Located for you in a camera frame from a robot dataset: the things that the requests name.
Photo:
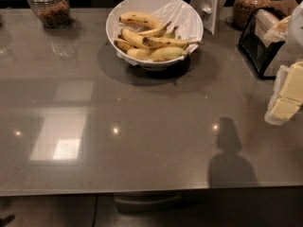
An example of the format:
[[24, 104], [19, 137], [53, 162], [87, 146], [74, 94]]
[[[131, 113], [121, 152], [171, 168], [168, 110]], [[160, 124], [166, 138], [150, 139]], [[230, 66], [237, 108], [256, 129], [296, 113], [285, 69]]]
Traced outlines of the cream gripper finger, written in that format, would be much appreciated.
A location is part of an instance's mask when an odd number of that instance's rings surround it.
[[303, 102], [303, 61], [290, 67], [281, 65], [277, 74], [274, 92], [283, 98]]
[[271, 98], [264, 120], [272, 125], [280, 126], [288, 122], [300, 109], [292, 101], [280, 98]]

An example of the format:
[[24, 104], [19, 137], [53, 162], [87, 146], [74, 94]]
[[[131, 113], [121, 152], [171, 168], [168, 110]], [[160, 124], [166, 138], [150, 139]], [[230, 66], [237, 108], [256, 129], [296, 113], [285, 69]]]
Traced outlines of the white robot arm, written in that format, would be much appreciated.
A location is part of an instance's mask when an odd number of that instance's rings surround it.
[[276, 74], [273, 95], [264, 120], [280, 126], [288, 122], [303, 105], [303, 2], [287, 20], [285, 45], [294, 56], [290, 66], [281, 65]]

